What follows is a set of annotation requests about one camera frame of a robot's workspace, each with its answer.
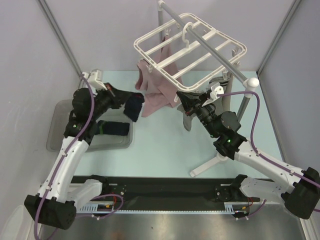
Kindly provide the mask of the navy santa sock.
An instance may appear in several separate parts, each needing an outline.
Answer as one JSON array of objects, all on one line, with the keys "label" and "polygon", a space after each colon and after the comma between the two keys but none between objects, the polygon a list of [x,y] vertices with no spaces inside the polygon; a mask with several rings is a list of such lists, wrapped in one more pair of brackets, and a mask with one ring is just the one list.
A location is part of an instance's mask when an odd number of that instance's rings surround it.
[{"label": "navy santa sock", "polygon": [[141,93],[134,93],[126,101],[123,113],[133,122],[137,122],[144,102],[145,99]]}]

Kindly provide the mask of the grey striped sock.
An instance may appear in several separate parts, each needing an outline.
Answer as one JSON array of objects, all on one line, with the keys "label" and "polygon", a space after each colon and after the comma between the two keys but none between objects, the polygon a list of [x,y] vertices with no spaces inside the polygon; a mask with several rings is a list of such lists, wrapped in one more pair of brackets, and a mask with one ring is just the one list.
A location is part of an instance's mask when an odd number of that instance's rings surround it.
[{"label": "grey striped sock", "polygon": [[188,132],[191,131],[192,129],[192,120],[193,118],[195,118],[197,115],[194,113],[192,115],[187,115],[184,108],[183,108],[183,105],[180,104],[178,107],[177,107],[177,110],[180,111],[182,113],[182,119],[183,119],[183,126],[184,126],[184,129],[187,130]]},{"label": "grey striped sock", "polygon": [[[223,87],[224,93],[229,93],[230,90],[230,84],[229,79],[224,80],[222,76],[215,77],[209,81],[209,85],[212,83],[220,83],[220,85]],[[222,96],[219,99],[217,99],[213,104],[215,105],[215,114],[220,115],[225,111],[230,110],[230,96]]]}]

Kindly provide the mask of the navy green striped sock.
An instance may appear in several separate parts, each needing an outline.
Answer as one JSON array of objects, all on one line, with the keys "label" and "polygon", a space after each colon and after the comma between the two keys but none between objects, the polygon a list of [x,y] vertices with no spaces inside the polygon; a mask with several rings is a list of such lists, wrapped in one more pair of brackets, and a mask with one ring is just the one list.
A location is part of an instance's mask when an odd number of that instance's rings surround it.
[{"label": "navy green striped sock", "polygon": [[95,135],[127,136],[130,130],[128,122],[104,121],[97,123]]}]

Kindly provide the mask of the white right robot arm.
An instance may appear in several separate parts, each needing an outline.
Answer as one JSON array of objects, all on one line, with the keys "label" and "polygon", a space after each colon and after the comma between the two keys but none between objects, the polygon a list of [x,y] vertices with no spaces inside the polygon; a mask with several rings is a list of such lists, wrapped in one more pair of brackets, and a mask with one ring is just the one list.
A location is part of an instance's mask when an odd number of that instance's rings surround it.
[{"label": "white right robot arm", "polygon": [[214,102],[226,96],[219,91],[205,93],[178,91],[183,110],[187,116],[196,115],[211,138],[217,154],[214,158],[190,172],[195,177],[210,167],[226,160],[235,160],[259,171],[269,180],[258,180],[247,175],[238,175],[230,188],[231,196],[242,201],[256,197],[283,205],[294,216],[308,220],[317,211],[320,200],[320,174],[309,167],[303,170],[277,160],[262,151],[254,140],[240,135],[241,124],[235,112],[216,114]]}]

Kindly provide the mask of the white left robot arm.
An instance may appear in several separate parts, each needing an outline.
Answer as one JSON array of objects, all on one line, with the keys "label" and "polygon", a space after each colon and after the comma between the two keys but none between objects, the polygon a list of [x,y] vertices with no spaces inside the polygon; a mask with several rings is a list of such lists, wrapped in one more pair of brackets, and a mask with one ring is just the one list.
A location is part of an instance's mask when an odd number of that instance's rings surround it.
[{"label": "white left robot arm", "polygon": [[110,187],[105,177],[89,178],[73,192],[69,192],[69,186],[95,136],[97,120],[109,109],[120,109],[132,95],[133,92],[116,89],[110,83],[103,84],[95,93],[90,87],[74,92],[57,159],[37,193],[27,195],[24,200],[35,223],[67,230],[78,209],[95,197],[99,200],[109,197]]}]

